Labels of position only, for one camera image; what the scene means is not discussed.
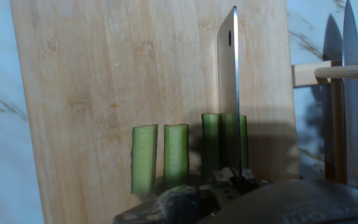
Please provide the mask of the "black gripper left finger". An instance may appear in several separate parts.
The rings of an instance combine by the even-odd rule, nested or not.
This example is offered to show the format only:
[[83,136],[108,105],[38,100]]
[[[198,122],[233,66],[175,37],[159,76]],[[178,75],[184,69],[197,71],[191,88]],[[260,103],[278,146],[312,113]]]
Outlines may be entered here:
[[230,180],[232,177],[234,177],[234,174],[228,167],[213,172],[213,181],[210,187],[220,207],[226,207],[240,197],[239,192]]

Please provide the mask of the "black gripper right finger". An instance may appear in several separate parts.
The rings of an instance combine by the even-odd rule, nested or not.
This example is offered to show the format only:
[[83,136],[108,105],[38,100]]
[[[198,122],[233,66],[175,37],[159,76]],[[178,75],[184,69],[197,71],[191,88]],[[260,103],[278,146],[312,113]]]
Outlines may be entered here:
[[250,169],[242,169],[242,176],[238,186],[239,192],[251,192],[269,184],[267,180],[256,179]]

